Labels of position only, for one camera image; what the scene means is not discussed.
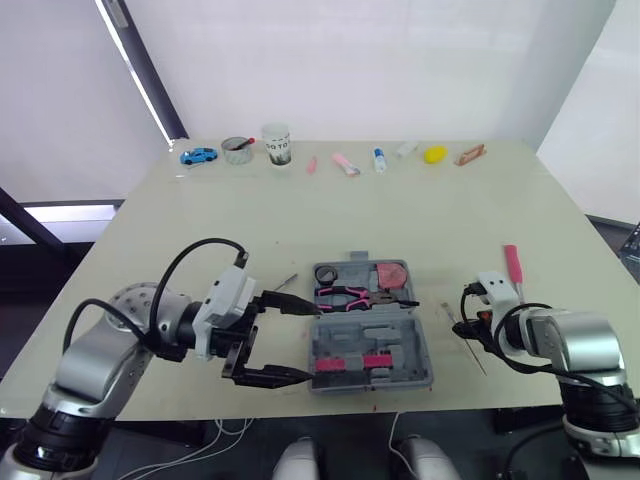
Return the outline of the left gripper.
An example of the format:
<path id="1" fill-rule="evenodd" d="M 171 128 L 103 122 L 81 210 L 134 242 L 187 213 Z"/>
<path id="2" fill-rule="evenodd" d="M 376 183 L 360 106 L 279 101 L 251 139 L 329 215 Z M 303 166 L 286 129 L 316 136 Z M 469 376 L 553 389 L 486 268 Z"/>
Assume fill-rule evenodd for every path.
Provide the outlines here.
<path id="1" fill-rule="evenodd" d="M 275 308 L 287 315 L 321 314 L 316 304 L 292 294 L 265 290 L 260 296 L 255 296 L 239 320 L 230 327 L 214 328 L 212 331 L 210 353 L 224 360 L 222 377 L 234 381 L 236 385 L 253 388 L 283 388 L 311 380 L 311 373 L 292 367 L 246 367 L 258 332 L 256 318 L 266 308 Z"/>

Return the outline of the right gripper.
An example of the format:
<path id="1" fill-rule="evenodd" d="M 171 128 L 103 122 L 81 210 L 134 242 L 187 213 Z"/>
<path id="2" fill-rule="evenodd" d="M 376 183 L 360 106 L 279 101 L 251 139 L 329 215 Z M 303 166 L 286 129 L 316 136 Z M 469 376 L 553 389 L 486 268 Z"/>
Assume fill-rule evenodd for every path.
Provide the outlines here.
<path id="1" fill-rule="evenodd" d="M 491 310 L 481 310 L 477 312 L 476 319 L 455 323 L 452 332 L 463 340 L 476 340 L 483 346 L 493 346 L 492 319 L 493 312 Z"/>

